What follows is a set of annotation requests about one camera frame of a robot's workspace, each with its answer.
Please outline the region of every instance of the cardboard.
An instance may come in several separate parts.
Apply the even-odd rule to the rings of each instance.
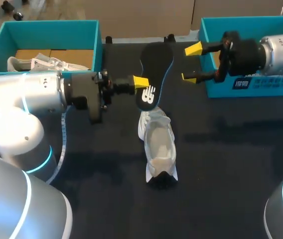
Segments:
[[[220,66],[220,61],[219,61],[220,51],[213,52],[212,55],[213,55],[213,59],[215,61],[216,67],[219,68],[219,66]]]
[[[16,52],[15,57],[21,60],[30,60],[42,53],[45,56],[55,57],[67,63],[78,64],[92,68],[94,50],[49,50],[49,49],[21,49]]]
[[[51,54],[51,50],[42,50],[42,49],[21,49],[17,50],[15,57],[20,60],[30,60],[38,55],[38,53],[42,53],[45,56],[49,56]]]
[[[93,50],[51,50],[50,57],[55,57],[61,61],[86,66],[92,68]]]

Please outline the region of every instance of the cardboard box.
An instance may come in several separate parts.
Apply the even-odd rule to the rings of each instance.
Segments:
[[[50,57],[61,61],[92,68],[93,50],[51,50]]]
[[[73,63],[92,68],[93,50],[41,50],[41,49],[20,49],[17,50],[15,57],[20,60],[35,58],[39,53],[45,56],[54,57],[67,63]]]
[[[15,57],[20,60],[30,60],[38,55],[38,53],[42,53],[45,56],[49,56],[51,54],[51,50],[41,50],[41,49],[20,49],[17,50]]]

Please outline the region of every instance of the chair wheel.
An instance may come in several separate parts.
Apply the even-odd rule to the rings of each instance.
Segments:
[[[20,13],[20,12],[15,12],[15,13],[13,14],[13,18],[14,18],[14,20],[16,20],[16,21],[22,21],[23,15],[22,15],[22,13]]]

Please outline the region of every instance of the floor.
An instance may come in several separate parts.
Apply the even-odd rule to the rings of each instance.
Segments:
[[[11,15],[7,15],[1,9],[0,0],[0,27],[4,21],[14,20]],[[23,20],[84,20],[86,19],[83,10],[84,0],[32,0],[29,4],[22,5],[21,0],[9,1],[16,11],[23,14]],[[178,36],[176,41],[196,41],[198,31],[190,31],[188,36]],[[114,39],[114,43],[149,43],[163,41],[163,37],[154,38],[134,38],[134,39]]]

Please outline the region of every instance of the blue label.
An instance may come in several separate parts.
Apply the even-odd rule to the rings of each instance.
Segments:
[[[249,88],[251,77],[241,77],[237,78],[235,82],[233,83],[233,90],[245,90]]]
[[[253,89],[283,88],[283,77],[254,77]]]

